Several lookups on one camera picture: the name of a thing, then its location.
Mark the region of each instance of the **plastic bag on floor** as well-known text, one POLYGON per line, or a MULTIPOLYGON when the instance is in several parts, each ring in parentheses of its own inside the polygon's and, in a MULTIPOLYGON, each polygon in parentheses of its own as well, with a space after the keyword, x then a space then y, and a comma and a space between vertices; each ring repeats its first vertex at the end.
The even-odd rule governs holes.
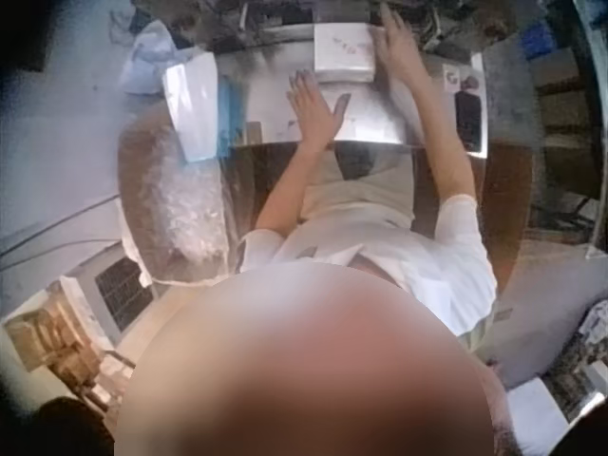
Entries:
POLYGON ((150 23, 135 39, 124 63, 120 85, 126 93, 162 93, 162 75, 169 68, 190 60, 196 47, 177 49, 169 30, 161 21, 150 23))

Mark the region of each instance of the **left hand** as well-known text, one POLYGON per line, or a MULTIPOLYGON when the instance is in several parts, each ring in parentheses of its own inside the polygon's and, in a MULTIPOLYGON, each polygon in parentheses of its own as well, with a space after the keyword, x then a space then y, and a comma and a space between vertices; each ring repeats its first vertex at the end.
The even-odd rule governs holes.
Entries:
POLYGON ((331 112, 309 71, 298 71, 290 83, 292 91, 287 93, 287 98, 300 126, 301 145, 311 153, 321 153, 340 130, 351 94, 341 95, 331 112))

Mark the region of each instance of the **box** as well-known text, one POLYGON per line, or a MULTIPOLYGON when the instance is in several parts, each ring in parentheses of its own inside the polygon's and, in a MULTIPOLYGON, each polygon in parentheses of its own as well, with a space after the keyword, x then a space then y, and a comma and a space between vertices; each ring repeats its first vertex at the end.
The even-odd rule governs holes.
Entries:
POLYGON ((375 72, 371 26, 314 25, 314 74, 318 82, 370 83, 375 72))

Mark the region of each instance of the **stainless steel table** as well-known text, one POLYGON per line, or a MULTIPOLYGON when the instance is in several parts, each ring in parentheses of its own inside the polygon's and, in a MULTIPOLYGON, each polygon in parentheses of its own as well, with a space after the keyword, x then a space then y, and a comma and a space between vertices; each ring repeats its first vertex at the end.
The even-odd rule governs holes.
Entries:
MULTIPOLYGON (((299 69, 313 70, 313 41, 250 48, 242 52, 219 55, 217 62, 219 73, 229 76, 243 88, 245 121, 260 125, 262 143, 288 143, 299 140, 295 114, 285 94, 290 89, 290 75, 299 69)), ((479 86, 472 90, 482 101, 482 146, 479 150, 469 153, 475 157, 486 158, 487 109, 484 74, 472 66, 461 66, 438 57, 425 56, 425 62, 429 73, 445 95, 446 109, 454 121, 455 90, 453 85, 446 84, 446 72, 455 71, 462 80, 474 76, 478 81, 479 86)), ((390 86, 381 82, 323 84, 321 91, 330 105, 333 105, 341 94, 351 94, 351 103, 344 125, 336 137, 337 141, 424 146, 415 104, 408 90, 399 83, 391 82, 390 86), (401 112, 390 94, 400 105, 401 112)))

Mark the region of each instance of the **white box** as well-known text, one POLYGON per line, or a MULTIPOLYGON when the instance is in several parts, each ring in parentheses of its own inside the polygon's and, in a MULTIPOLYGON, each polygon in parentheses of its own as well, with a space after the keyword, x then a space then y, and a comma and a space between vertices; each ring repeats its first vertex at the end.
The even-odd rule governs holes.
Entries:
POLYGON ((376 63, 368 24, 315 24, 314 74, 320 83, 370 83, 376 63))

